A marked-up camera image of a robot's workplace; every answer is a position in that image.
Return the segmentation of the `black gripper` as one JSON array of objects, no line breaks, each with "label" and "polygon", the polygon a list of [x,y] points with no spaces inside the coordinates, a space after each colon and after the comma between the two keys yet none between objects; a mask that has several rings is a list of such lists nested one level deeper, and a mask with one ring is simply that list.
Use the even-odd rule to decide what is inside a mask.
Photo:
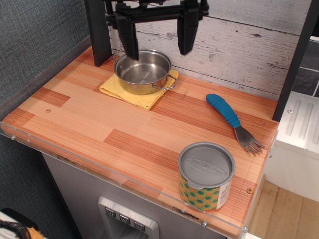
[{"label": "black gripper", "polygon": [[133,60],[139,59],[135,23],[176,19],[179,51],[187,55],[193,49],[198,22],[209,11],[206,0],[182,0],[170,6],[164,6],[163,0],[140,0],[138,6],[129,5],[128,0],[106,0],[105,4],[106,23],[118,30],[124,51]]}]

